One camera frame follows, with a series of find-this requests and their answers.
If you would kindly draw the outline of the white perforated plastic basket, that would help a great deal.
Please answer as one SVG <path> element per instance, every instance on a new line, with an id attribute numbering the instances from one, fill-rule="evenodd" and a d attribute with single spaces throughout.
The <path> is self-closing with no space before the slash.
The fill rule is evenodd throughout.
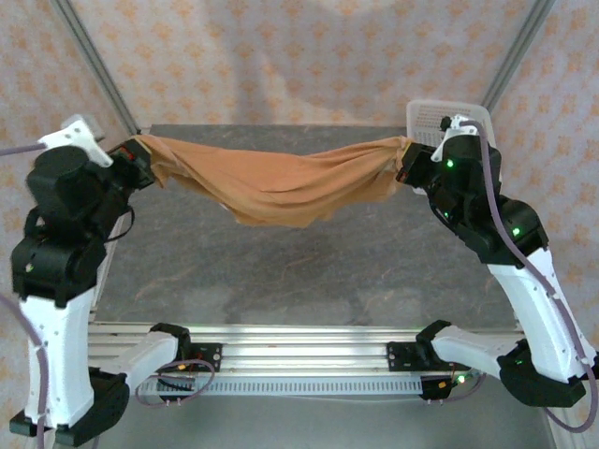
<path id="1" fill-rule="evenodd" d="M 460 114 L 479 122 L 485 129 L 488 144 L 496 148 L 495 136 L 489 111 L 479 105 L 441 100 L 412 100 L 406 106 L 407 136 L 414 142 L 432 146 L 433 162 L 441 162 L 447 140 L 440 130 L 440 122 L 445 116 Z M 457 137 L 448 139 L 451 143 Z"/>

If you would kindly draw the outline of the tan orange t-shirt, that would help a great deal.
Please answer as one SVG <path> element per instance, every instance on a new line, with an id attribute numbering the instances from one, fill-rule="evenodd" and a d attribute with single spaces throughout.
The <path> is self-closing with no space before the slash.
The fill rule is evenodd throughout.
<path id="1" fill-rule="evenodd" d="M 346 206 L 394 195 L 403 136 L 308 155 L 230 150 L 172 138 L 135 138 L 149 154 L 160 186 L 175 180 L 229 210 L 250 226 L 303 228 Z"/>

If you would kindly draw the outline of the patterned white orange curtain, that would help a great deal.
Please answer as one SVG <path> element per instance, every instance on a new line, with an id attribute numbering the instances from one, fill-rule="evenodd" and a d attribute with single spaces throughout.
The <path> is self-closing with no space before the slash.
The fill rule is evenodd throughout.
<path id="1" fill-rule="evenodd" d="M 534 0 L 72 0 L 143 131 L 321 152 L 403 133 L 412 100 L 482 106 Z M 116 112 L 49 0 L 0 0 L 0 148 Z M 556 0 L 490 113 L 599 348 L 599 0 Z M 247 227 L 175 182 L 132 198 L 96 321 L 511 329 L 499 284 L 401 189 L 305 229 Z"/>

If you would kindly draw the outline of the aluminium mounting beam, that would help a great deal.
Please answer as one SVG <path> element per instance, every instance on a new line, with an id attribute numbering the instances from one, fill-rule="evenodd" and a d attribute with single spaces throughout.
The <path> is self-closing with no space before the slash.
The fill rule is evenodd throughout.
<path id="1" fill-rule="evenodd" d="M 223 376 L 351 376 L 388 373 L 387 344 L 414 329 L 366 326 L 190 326 L 191 341 L 223 345 Z"/>

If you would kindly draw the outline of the small black electronics board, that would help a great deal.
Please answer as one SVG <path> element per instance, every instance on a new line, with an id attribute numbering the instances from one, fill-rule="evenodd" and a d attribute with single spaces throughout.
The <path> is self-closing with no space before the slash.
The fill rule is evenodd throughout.
<path id="1" fill-rule="evenodd" d="M 166 404 L 180 404 L 196 393 L 196 384 L 193 378 L 159 375 L 156 379 L 156 393 Z"/>
<path id="2" fill-rule="evenodd" d="M 435 375 L 420 378 L 422 393 L 419 395 L 423 400 L 433 403 L 447 403 L 458 399 L 451 397 L 452 391 L 461 385 L 461 382 L 450 376 Z"/>

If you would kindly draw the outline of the aluminium frame post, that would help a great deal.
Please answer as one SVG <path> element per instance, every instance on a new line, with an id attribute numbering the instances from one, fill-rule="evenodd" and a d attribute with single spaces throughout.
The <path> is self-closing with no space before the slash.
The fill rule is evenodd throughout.
<path id="1" fill-rule="evenodd" d="M 49 0 L 50 5 L 65 23 L 67 31 L 74 38 L 83 60 L 90 67 L 103 94 L 116 112 L 121 124 L 130 134 L 136 135 L 141 129 L 135 120 L 124 97 L 110 74 L 103 58 L 92 40 L 83 20 L 75 9 L 72 0 Z"/>
<path id="2" fill-rule="evenodd" d="M 533 1 L 532 8 L 523 24 L 519 27 L 506 56 L 503 58 L 498 71 L 483 97 L 482 106 L 489 112 L 492 112 L 500 102 L 506 87 L 519 68 L 521 61 L 533 44 L 537 33 L 545 23 L 555 3 L 556 0 Z"/>

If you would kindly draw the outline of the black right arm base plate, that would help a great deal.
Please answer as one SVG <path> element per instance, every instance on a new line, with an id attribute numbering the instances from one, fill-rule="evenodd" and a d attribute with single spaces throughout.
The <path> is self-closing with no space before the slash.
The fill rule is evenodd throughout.
<path id="1" fill-rule="evenodd" d="M 419 372 L 429 370 L 432 361 L 416 341 L 391 341 L 387 344 L 387 364 L 390 371 Z"/>

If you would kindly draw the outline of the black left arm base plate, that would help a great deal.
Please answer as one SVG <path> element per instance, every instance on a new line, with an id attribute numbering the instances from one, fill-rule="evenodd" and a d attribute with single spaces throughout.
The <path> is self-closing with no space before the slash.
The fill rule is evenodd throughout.
<path id="1" fill-rule="evenodd" d="M 192 342 L 183 353 L 178 370 L 187 372 L 219 372 L 223 361 L 223 345 L 216 342 Z"/>

